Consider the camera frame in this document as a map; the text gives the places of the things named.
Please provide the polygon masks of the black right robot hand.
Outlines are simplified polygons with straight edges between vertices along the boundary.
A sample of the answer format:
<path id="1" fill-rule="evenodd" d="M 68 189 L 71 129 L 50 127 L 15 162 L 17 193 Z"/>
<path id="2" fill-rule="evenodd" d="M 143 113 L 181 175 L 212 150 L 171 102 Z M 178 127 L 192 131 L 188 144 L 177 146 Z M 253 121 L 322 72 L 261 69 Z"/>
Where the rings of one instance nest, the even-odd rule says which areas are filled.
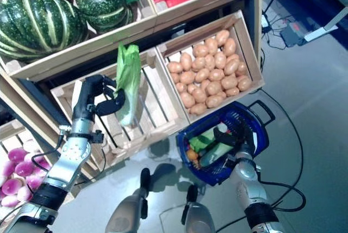
<path id="1" fill-rule="evenodd" d="M 213 129 L 217 146 L 214 148 L 217 155 L 224 155 L 231 150 L 239 150 L 241 146 L 252 140 L 252 130 L 248 127 L 237 127 L 222 132 L 218 127 Z"/>

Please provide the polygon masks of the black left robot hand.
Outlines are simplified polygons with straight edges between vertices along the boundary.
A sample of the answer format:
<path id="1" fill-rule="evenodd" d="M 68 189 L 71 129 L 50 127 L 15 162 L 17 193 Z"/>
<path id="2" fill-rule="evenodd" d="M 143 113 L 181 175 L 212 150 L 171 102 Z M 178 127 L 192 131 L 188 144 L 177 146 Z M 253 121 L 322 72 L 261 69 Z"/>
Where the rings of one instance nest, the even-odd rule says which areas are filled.
<path id="1" fill-rule="evenodd" d="M 79 98 L 73 108 L 72 119 L 88 119 L 95 121 L 95 115 L 106 116 L 119 111 L 125 104 L 126 95 L 123 89 L 120 89 L 114 95 L 110 88 L 116 88 L 116 81 L 105 75 L 93 75 L 87 77 L 82 83 Z M 109 96 L 109 100 L 102 101 L 95 105 L 95 98 L 99 95 Z"/>

